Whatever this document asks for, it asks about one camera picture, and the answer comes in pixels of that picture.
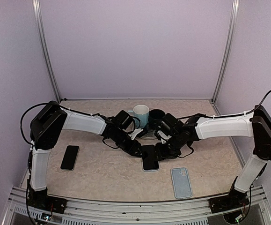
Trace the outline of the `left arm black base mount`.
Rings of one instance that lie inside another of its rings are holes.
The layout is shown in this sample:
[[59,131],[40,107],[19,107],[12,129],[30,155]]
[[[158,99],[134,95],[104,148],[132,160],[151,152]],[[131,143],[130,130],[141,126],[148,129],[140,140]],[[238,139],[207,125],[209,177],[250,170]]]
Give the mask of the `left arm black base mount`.
[[64,214],[67,200],[50,195],[33,195],[27,197],[28,206],[52,213]]

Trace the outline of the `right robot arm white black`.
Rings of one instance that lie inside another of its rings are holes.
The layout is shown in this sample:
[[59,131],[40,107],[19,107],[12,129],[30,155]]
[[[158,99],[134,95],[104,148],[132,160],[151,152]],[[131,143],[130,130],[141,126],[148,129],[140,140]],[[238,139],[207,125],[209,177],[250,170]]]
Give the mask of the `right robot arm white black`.
[[158,136],[165,139],[155,147],[159,161],[179,157],[181,148],[185,145],[190,147],[195,141],[226,136],[254,139],[254,150],[225,197],[225,204],[229,208],[235,208],[243,201],[254,180],[271,160],[271,117],[261,105],[240,114],[210,117],[198,113],[190,116],[186,122],[167,113],[160,122]]

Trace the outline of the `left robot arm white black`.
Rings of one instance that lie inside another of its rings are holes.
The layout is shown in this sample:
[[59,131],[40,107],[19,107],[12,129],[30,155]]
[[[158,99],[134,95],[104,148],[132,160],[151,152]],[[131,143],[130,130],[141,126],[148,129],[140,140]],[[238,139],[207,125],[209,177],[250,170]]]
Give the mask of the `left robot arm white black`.
[[59,105],[56,101],[41,103],[42,110],[30,123],[31,159],[29,163],[29,199],[40,208],[51,204],[47,195],[46,175],[50,152],[62,130],[75,130],[100,135],[112,140],[116,147],[133,157],[141,157],[141,144],[135,139],[141,129],[126,132],[133,117],[121,110],[114,117],[85,113]]

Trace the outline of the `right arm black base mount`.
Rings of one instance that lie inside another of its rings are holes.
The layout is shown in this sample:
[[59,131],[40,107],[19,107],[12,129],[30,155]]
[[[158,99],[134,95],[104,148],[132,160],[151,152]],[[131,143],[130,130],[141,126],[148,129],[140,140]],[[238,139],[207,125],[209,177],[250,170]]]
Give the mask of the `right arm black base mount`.
[[223,212],[249,205],[249,198],[246,193],[229,192],[228,195],[211,198],[208,200],[212,213]]

